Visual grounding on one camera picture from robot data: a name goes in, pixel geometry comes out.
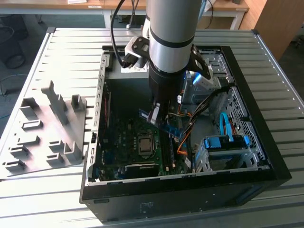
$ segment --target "wire bundle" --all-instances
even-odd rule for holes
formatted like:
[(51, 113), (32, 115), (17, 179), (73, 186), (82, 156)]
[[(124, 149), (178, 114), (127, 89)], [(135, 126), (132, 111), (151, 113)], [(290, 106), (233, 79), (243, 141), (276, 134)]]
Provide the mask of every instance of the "wire bundle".
[(230, 87), (223, 87), (221, 89), (215, 90), (213, 91), (209, 96), (207, 96), (205, 98), (205, 100), (203, 100), (194, 110), (194, 112), (192, 113), (189, 121), (188, 121), (188, 126), (186, 127), (186, 129), (184, 130), (184, 132), (181, 134), (181, 136), (185, 135), (185, 137), (181, 140), (181, 143), (177, 149), (177, 153), (178, 154), (184, 154), (187, 155), (188, 153), (186, 151), (181, 151), (181, 147), (182, 145), (186, 142), (186, 140), (189, 138), (191, 131), (193, 129), (193, 125), (196, 121), (196, 118), (202, 113), (204, 112), (210, 105), (210, 102), (212, 100), (212, 98), (214, 98), (216, 95), (218, 95), (219, 93), (223, 93), (223, 92), (227, 92), (230, 89)]

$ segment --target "black cable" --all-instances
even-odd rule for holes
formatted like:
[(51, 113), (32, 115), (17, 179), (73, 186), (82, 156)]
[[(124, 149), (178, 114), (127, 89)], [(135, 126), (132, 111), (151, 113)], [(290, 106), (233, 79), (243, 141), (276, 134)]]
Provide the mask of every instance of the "black cable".
[(208, 0), (208, 2), (211, 4), (211, 18), (210, 18), (210, 22), (209, 22), (209, 25), (205, 28), (205, 29), (209, 29), (211, 23), (212, 23), (212, 20), (213, 20), (213, 5), (211, 3), (210, 0)]
[(112, 41), (112, 46), (113, 46), (113, 50), (116, 56), (117, 61), (119, 62), (119, 64), (122, 66), (122, 68), (126, 68), (128, 67), (127, 64), (125, 62), (122, 61), (122, 58), (120, 57), (118, 51), (117, 51), (117, 47), (116, 47), (116, 43), (115, 43), (115, 39), (114, 39), (114, 33), (113, 33), (113, 26), (114, 26), (114, 21), (116, 18), (116, 15), (119, 11), (119, 9), (121, 8), (122, 4), (124, 3), (125, 0), (120, 0), (119, 4), (117, 5), (117, 8), (115, 9), (112, 19), (111, 19), (111, 28), (110, 28), (110, 34), (111, 34), (111, 41)]
[(0, 80), (0, 88), (1, 88), (1, 96), (3, 96), (3, 97), (7, 97), (8, 96), (8, 94), (6, 94), (6, 95), (4, 95), (4, 93), (3, 93), (3, 89), (2, 89), (2, 82), (1, 82), (1, 80)]
[(132, 24), (132, 20), (133, 20), (135, 0), (131, 0), (131, 3), (132, 3), (132, 13), (131, 13), (131, 17), (130, 17), (130, 20), (129, 20), (130, 25)]
[[(187, 144), (187, 158), (189, 159), (190, 164), (192, 166), (192, 149), (191, 149), (191, 137), (190, 137), (190, 135), (188, 136), (186, 144)], [(186, 171), (186, 173), (192, 173), (191, 166)]]
[(132, 2), (132, 7), (133, 7), (133, 9), (132, 9), (132, 15), (131, 15), (131, 18), (130, 18), (130, 21), (129, 21), (129, 24), (130, 24), (130, 25), (132, 25), (133, 16), (135, 16), (135, 11), (136, 11), (136, 9), (137, 9), (137, 5), (138, 5), (139, 0), (137, 0), (136, 5), (135, 5), (135, 0), (131, 0), (131, 2)]

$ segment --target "motherboard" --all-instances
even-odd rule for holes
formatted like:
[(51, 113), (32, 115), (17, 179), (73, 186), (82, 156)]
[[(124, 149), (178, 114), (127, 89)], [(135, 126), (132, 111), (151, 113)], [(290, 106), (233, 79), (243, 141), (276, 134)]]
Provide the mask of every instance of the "motherboard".
[(183, 174), (174, 139), (146, 120), (116, 118), (107, 131), (99, 179), (103, 181)]

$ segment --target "white table leg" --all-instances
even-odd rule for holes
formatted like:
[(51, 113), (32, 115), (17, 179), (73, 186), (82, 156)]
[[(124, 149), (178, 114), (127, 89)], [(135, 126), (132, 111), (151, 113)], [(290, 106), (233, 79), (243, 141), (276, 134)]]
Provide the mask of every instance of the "white table leg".
[(238, 11), (236, 16), (234, 17), (230, 30), (238, 30), (239, 26), (241, 25), (242, 19), (244, 17), (244, 11)]
[(111, 10), (103, 10), (103, 15), (104, 15), (105, 28), (109, 29), (111, 27), (112, 11)]

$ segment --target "white label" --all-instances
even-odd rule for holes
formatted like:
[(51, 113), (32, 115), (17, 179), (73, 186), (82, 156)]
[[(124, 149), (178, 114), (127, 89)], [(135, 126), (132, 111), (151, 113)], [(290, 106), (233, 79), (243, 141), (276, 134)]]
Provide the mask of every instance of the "white label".
[(142, 117), (144, 117), (145, 119), (148, 119), (148, 116), (144, 113), (142, 113)]
[(188, 166), (188, 168), (191, 169), (191, 162), (188, 158), (186, 158), (185, 163)]
[(91, 9), (101, 9), (101, 6), (88, 6), (88, 8), (91, 8)]
[(131, 67), (131, 68), (122, 68), (122, 73), (142, 73), (147, 72), (147, 64), (143, 68)]
[(181, 95), (177, 96), (177, 103), (181, 104)]

